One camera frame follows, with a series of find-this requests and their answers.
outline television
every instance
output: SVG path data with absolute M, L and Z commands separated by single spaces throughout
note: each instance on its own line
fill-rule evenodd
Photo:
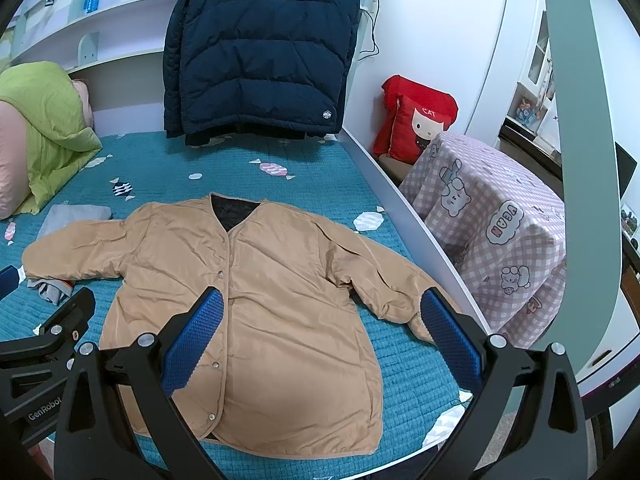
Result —
M 638 163 L 617 142 L 616 161 L 618 162 L 618 185 L 620 186 L 620 198 L 622 198 L 626 188 L 631 182 L 631 177 L 633 176 Z

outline drawer handle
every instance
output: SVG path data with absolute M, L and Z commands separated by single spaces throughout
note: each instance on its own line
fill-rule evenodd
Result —
M 611 350 L 605 350 L 602 354 L 600 354 L 591 362 L 590 366 L 595 366 L 600 361 L 602 361 L 606 356 L 608 356 L 610 353 L 611 353 Z

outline pink checkered tablecloth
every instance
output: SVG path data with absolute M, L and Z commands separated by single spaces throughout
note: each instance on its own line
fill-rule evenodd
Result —
M 531 346 L 564 294 L 558 196 L 507 155 L 449 132 L 433 139 L 400 191 L 455 264 L 492 332 Z

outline teal bedspread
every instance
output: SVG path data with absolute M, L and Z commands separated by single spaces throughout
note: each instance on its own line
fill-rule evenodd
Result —
M 14 243 L 0 243 L 0 267 L 21 265 L 24 248 L 33 242 L 52 204 L 109 206 L 114 218 L 125 218 L 146 202 L 178 202 L 215 191 L 251 200 L 267 198 L 293 204 L 353 228 L 353 219 L 379 205 L 364 178 L 338 142 L 317 139 L 265 139 L 233 136 L 221 144 L 187 148 L 164 132 L 105 137 L 98 156 L 113 155 L 94 168 L 80 171 L 38 215 L 15 218 Z M 276 162 L 295 178 L 268 175 L 249 161 Z M 199 180 L 190 180 L 201 173 Z M 109 181 L 119 177 L 133 186 L 128 202 L 112 193 Z M 7 221 L 1 223 L 2 232 Z M 364 234 L 409 257 L 392 223 Z M 93 280 L 95 315 L 83 340 L 97 342 L 104 317 L 120 280 Z M 0 302 L 0 340 L 28 337 L 54 311 L 50 303 L 23 283 Z M 458 386 L 435 347 L 417 340 L 405 326 L 377 320 L 359 306 L 360 317 L 380 362 L 384 384 L 383 435 L 371 456 L 329 460 L 276 460 L 248 455 L 228 447 L 204 444 L 230 480 L 337 480 L 397 460 L 420 448 L 438 416 L 459 403 Z M 140 437 L 148 460 L 161 464 L 152 441 Z

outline metal screw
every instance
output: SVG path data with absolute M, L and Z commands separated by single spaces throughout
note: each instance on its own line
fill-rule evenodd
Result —
M 138 344 L 142 347 L 147 347 L 147 346 L 151 346 L 155 340 L 156 340 L 156 336 L 150 333 L 146 333 L 141 335 L 138 338 Z
M 551 343 L 551 351 L 556 355 L 564 355 L 566 350 L 562 343 Z
M 82 343 L 80 345 L 80 353 L 82 355 L 89 355 L 93 351 L 94 351 L 94 344 L 93 343 Z
M 489 343 L 491 343 L 491 345 L 496 348 L 504 348 L 505 346 L 507 346 L 507 340 L 500 334 L 493 334 L 489 338 Z

